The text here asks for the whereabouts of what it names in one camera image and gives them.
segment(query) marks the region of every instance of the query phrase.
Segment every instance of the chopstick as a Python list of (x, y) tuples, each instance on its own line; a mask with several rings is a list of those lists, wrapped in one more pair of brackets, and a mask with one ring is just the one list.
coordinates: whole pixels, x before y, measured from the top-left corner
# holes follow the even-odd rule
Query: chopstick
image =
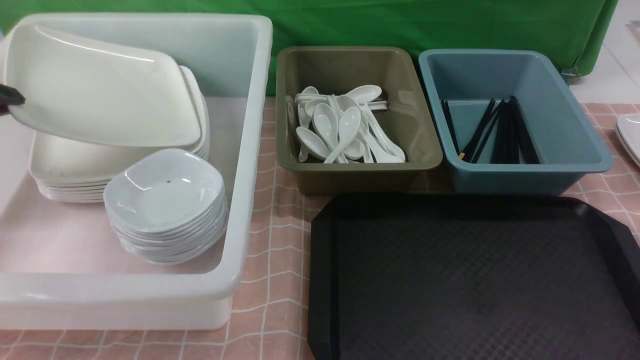
[(518, 138), (516, 137), (515, 129), (515, 114), (513, 113), (512, 104), (506, 108), (507, 119), (507, 164), (519, 164), (520, 163), (520, 151), (518, 150)]
[(458, 147), (458, 137), (456, 136), (455, 128), (453, 128), (453, 119), (451, 118), (449, 103), (442, 100), (440, 101), (440, 105), (442, 106), (442, 111), (444, 111), (444, 119), (447, 121), (447, 127), (449, 128), (449, 133), (451, 134), (451, 140), (453, 140), (453, 147), (456, 149), (456, 154), (459, 154), (460, 148)]
[(486, 145), (486, 142), (489, 140), (489, 136), (491, 136), (491, 132), (493, 131), (493, 128), (498, 123), (498, 119), (500, 118), (500, 112), (504, 111), (503, 108), (504, 108), (504, 101), (501, 101), (500, 104), (498, 104), (498, 107), (492, 113), (491, 124), (489, 125), (489, 128), (487, 129), (486, 134), (484, 135), (484, 138), (482, 139), (482, 142), (480, 143), (480, 146), (477, 148), (476, 153), (474, 154), (474, 157), (471, 160), (472, 164), (475, 164), (475, 163), (478, 162), (478, 159), (480, 158), (480, 154), (484, 150), (484, 146)]
[(505, 135), (505, 112), (504, 109), (501, 109), (502, 111), (500, 111), (498, 113), (498, 130), (496, 130), (495, 133), (495, 145), (493, 146), (493, 154), (491, 156), (491, 163), (492, 164), (503, 164), (504, 163), (504, 155), (505, 155), (505, 141), (504, 141), (504, 135)]
[(449, 102), (440, 101), (458, 157), (469, 163), (477, 163), (497, 124), (490, 163), (520, 164), (520, 153), (522, 153), (523, 163), (540, 164), (540, 158), (520, 111), (518, 99), (511, 96), (510, 100), (501, 100), (494, 108), (495, 102), (495, 99), (489, 101), (471, 140), (460, 152)]
[(522, 156), (527, 164), (540, 164), (540, 158), (533, 146), (531, 135), (527, 130), (527, 124), (524, 122), (522, 112), (520, 111), (520, 103), (515, 96), (511, 96), (511, 103), (515, 114), (515, 124), (518, 133), (518, 140), (522, 148)]
[(466, 162), (471, 161), (471, 158), (474, 155), (474, 150), (476, 149), (478, 142), (480, 141), (480, 137), (482, 136), (482, 133), (484, 133), (484, 129), (486, 128), (486, 126), (489, 124), (489, 121), (491, 120), (491, 114), (493, 112), (494, 105), (495, 105), (495, 99), (491, 99), (491, 101), (489, 101), (489, 105), (486, 107), (486, 110), (484, 111), (484, 115), (482, 116), (482, 119), (480, 119), (480, 124), (476, 128), (476, 131), (473, 137), (471, 138), (471, 140), (469, 140), (469, 143), (467, 144), (467, 146), (465, 146), (464, 150), (462, 150), (462, 152), (460, 153), (459, 157), (463, 161), (466, 161)]

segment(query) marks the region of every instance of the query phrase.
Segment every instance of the black tongs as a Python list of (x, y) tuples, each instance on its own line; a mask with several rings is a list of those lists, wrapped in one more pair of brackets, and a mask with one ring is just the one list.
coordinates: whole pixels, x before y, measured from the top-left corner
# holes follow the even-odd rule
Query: black tongs
[(22, 105), (24, 101), (24, 96), (18, 90), (0, 84), (0, 115), (9, 112), (9, 105)]

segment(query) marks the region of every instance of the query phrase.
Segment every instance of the white spoon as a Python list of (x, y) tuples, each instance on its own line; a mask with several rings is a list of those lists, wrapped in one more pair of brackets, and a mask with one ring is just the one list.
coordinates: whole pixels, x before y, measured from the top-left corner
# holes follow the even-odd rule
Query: white spoon
[[(382, 94), (382, 88), (378, 85), (362, 85), (357, 88), (351, 90), (346, 93), (352, 97), (358, 104), (365, 104), (367, 102), (372, 102), (377, 99)], [(307, 101), (307, 100), (327, 100), (327, 95), (320, 94), (298, 94), (296, 95), (296, 101)]]
[(360, 109), (362, 109), (365, 119), (367, 119), (369, 126), (371, 126), (373, 133), (376, 135), (376, 138), (380, 142), (380, 145), (382, 145), (383, 149), (387, 151), (389, 154), (402, 159), (402, 161), (406, 161), (404, 151), (402, 151), (400, 146), (396, 145), (393, 141), (391, 141), (391, 139), (387, 136), (387, 134), (385, 134), (385, 132), (382, 130), (382, 127), (378, 123), (378, 120), (371, 112), (369, 105), (367, 104), (361, 105)]
[(300, 143), (307, 147), (311, 155), (315, 156), (318, 160), (324, 160), (329, 156), (329, 148), (324, 141), (320, 139), (313, 131), (298, 126), (296, 128), (296, 135)]
[[(325, 104), (318, 104), (314, 110), (312, 119), (314, 130), (324, 140), (329, 150), (334, 150), (338, 146), (338, 120), (333, 115), (331, 108)], [(337, 156), (339, 163), (346, 163), (347, 159), (343, 154)]]
[(322, 104), (322, 103), (327, 104), (327, 100), (319, 100), (319, 99), (316, 99), (316, 100), (311, 100), (311, 101), (309, 101), (309, 102), (308, 102), (308, 103), (306, 103), (306, 105), (305, 105), (305, 114), (307, 114), (307, 116), (308, 116), (309, 118), (313, 118), (313, 116), (314, 116), (314, 110), (315, 110), (316, 106), (317, 106), (318, 104)]
[(340, 138), (340, 142), (324, 160), (325, 164), (333, 163), (337, 156), (353, 141), (353, 139), (355, 139), (356, 134), (360, 129), (360, 117), (360, 109), (356, 107), (349, 108), (344, 112), (344, 114), (342, 114), (338, 125), (338, 136)]
[[(331, 111), (333, 112), (333, 117), (330, 116), (329, 114), (327, 114), (327, 108), (322, 105), (320, 107), (320, 114), (321, 115), (326, 115), (326, 117), (328, 118), (330, 124), (331, 124), (331, 138), (330, 138), (330, 143), (327, 143), (327, 145), (329, 145), (329, 149), (335, 149), (336, 146), (338, 146), (338, 119), (340, 118), (340, 116), (342, 116), (342, 112), (340, 112), (340, 108), (338, 107), (338, 102), (336, 101), (335, 96), (330, 96), (329, 97), (329, 103), (331, 104)], [(351, 159), (351, 160), (357, 160), (360, 159), (363, 155), (364, 155), (364, 144), (362, 144), (362, 142), (351, 142), (343, 151), (345, 157)], [(342, 162), (341, 160), (342, 156), (338, 156), (338, 162)]]
[(382, 88), (378, 85), (362, 85), (345, 95), (355, 100), (358, 104), (366, 104), (382, 95)]
[[(311, 124), (311, 118), (308, 117), (307, 114), (305, 113), (305, 102), (298, 103), (298, 122), (300, 123), (300, 126), (304, 127), (305, 129), (308, 129), (309, 125)], [(300, 153), (298, 154), (298, 161), (303, 163), (308, 159), (308, 157), (309, 157), (309, 153), (307, 151), (307, 147), (305, 147), (304, 144), (300, 144)]]
[(380, 147), (373, 135), (369, 132), (363, 134), (365, 141), (369, 145), (373, 156), (376, 157), (377, 163), (404, 163), (401, 158), (393, 156)]
[[(338, 109), (340, 109), (340, 112), (343, 112), (343, 113), (351, 107), (358, 107), (358, 103), (347, 95), (338, 96), (338, 98), (336, 98), (336, 101), (338, 103)], [(367, 122), (362, 121), (362, 126), (367, 126)], [(364, 136), (362, 136), (360, 132), (358, 132), (358, 134), (356, 135), (356, 140), (354, 140), (353, 143), (355, 142), (360, 142), (362, 143), (362, 146), (364, 146), (364, 153), (362, 155), (364, 162), (366, 164), (373, 163), (373, 156), (371, 155), (371, 149), (369, 148), (369, 145), (367, 144)]]
[(317, 95), (320, 94), (318, 89), (313, 86), (307, 86), (304, 90), (302, 90), (301, 94), (309, 94), (309, 95)]
[(388, 103), (386, 101), (367, 102), (367, 105), (369, 105), (369, 108), (371, 109), (371, 111), (379, 111), (379, 110), (387, 110), (388, 109)]
[(340, 108), (338, 107), (338, 100), (336, 100), (335, 95), (331, 95), (327, 99), (329, 100), (329, 106), (331, 106), (331, 111), (333, 111), (335, 118), (339, 119), (340, 116), (342, 116), (342, 113), (340, 112)]
[(348, 160), (357, 160), (363, 158), (366, 151), (366, 146), (358, 139), (358, 134), (356, 134), (356, 138), (353, 139), (351, 144), (347, 145), (346, 149), (344, 149), (344, 155)]
[(397, 158), (388, 152), (386, 152), (378, 141), (373, 137), (373, 135), (369, 132), (369, 126), (366, 124), (366, 121), (360, 122), (360, 129), (358, 129), (358, 134), (362, 136), (365, 140), (365, 144), (369, 146), (371, 152), (376, 157), (377, 163), (402, 163), (402, 159)]

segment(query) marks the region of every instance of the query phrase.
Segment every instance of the olive green plastic bin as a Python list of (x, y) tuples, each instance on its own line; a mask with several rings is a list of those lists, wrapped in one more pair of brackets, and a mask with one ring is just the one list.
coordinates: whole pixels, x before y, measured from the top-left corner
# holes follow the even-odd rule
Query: olive green plastic bin
[[(437, 167), (442, 149), (411, 57), (395, 47), (290, 47), (278, 54), (276, 151), (306, 195), (346, 192), (405, 192), (423, 170)], [(376, 113), (380, 126), (406, 153), (400, 164), (300, 163), (295, 138), (297, 111), (287, 102), (307, 86), (321, 94), (344, 94), (360, 85), (379, 85), (388, 111)]]

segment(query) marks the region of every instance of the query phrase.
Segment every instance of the plastic container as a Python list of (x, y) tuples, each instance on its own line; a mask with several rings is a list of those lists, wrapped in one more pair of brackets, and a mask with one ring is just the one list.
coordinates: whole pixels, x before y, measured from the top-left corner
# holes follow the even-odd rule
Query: plastic container
[(29, 16), (18, 26), (23, 24), (162, 51), (189, 67), (207, 101), (209, 162), (225, 180), (230, 211), (226, 239), (203, 256), (166, 268), (145, 263), (120, 246), (102, 204), (62, 204), (38, 193), (28, 173), (33, 132), (3, 119), (0, 328), (221, 327), (230, 317), (248, 246), (271, 21), (204, 13), (59, 13)]
[[(442, 161), (440, 142), (411, 57), (395, 47), (290, 47), (278, 55), (276, 151), (278, 162), (307, 195), (344, 192), (403, 192), (423, 170)], [(321, 94), (344, 94), (360, 85), (379, 85), (388, 111), (376, 113), (389, 138), (405, 151), (400, 164), (299, 163), (297, 117), (287, 102), (307, 86)]]
[[(544, 55), (510, 50), (429, 50), (420, 55), (419, 65), (457, 192), (560, 195), (585, 174), (605, 172), (613, 165), (611, 153)], [(478, 163), (459, 159), (440, 100), (449, 101), (462, 148), (489, 100), (511, 95), (520, 101), (541, 164), (490, 164), (493, 136)]]

